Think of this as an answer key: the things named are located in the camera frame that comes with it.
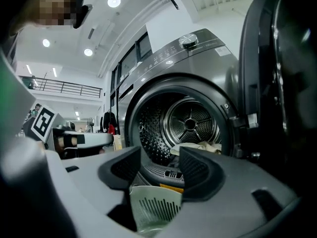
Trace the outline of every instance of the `balcony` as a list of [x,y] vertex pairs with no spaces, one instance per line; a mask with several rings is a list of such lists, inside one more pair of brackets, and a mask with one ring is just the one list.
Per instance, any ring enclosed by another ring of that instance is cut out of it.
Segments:
[[32,78],[25,76],[20,76],[20,78],[28,89],[35,91],[77,95],[98,99],[100,98],[102,91],[101,88],[93,86],[80,85],[52,79]]

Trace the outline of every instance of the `silver knob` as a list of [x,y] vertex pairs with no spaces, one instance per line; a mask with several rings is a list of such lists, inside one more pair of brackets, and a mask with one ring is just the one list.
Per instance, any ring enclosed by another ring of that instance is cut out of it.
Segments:
[[188,49],[198,43],[198,38],[195,34],[186,34],[179,38],[178,41],[182,48]]

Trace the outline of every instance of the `sticker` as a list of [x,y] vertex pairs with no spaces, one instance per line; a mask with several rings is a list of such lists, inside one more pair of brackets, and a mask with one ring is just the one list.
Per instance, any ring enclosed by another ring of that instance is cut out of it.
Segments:
[[168,186],[168,185],[165,185],[165,184],[162,184],[162,183],[160,183],[159,185],[162,188],[168,188],[168,189],[174,190],[174,191],[176,191],[178,193],[183,193],[184,192],[184,189],[182,189],[182,188],[176,188],[176,187]]
[[57,114],[48,107],[42,106],[35,118],[31,130],[43,141],[49,137],[52,124]]
[[217,51],[218,55],[220,55],[221,57],[231,54],[230,50],[226,46],[216,48],[215,50]]

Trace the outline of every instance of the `green plastic basket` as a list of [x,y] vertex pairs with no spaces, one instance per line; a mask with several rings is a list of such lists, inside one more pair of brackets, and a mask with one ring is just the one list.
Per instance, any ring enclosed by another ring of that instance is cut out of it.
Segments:
[[182,194],[156,186],[133,187],[130,193],[138,233],[154,237],[180,211]]

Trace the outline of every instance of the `round ceiling light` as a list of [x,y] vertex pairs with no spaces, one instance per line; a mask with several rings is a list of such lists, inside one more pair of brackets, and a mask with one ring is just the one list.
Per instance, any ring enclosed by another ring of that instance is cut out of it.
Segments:
[[91,57],[93,55],[93,51],[91,49],[85,49],[84,54],[88,57]]
[[44,39],[44,40],[43,40],[43,46],[46,47],[46,48],[48,48],[48,47],[50,46],[50,41],[47,40],[47,39]]
[[116,8],[121,4],[121,0],[108,0],[108,5],[111,8]]

